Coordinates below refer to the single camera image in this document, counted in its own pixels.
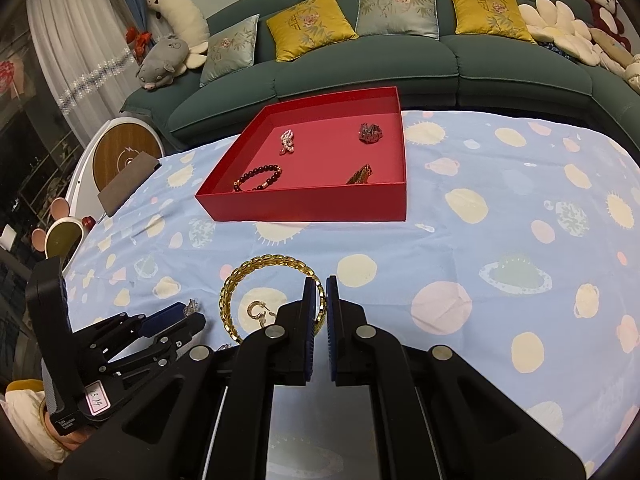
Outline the left hand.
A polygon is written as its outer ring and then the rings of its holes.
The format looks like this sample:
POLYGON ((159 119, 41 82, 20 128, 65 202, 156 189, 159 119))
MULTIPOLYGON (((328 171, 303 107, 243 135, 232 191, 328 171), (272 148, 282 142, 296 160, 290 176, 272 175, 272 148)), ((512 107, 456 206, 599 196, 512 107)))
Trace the left hand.
POLYGON ((46 427, 48 434, 50 434, 50 437, 58 442, 62 448, 66 448, 66 450, 69 450, 70 452, 76 451, 94 434, 94 429, 91 427, 82 427, 70 432, 69 434, 59 434, 56 431, 55 426, 53 426, 48 412, 44 413, 43 420, 44 426, 46 427))

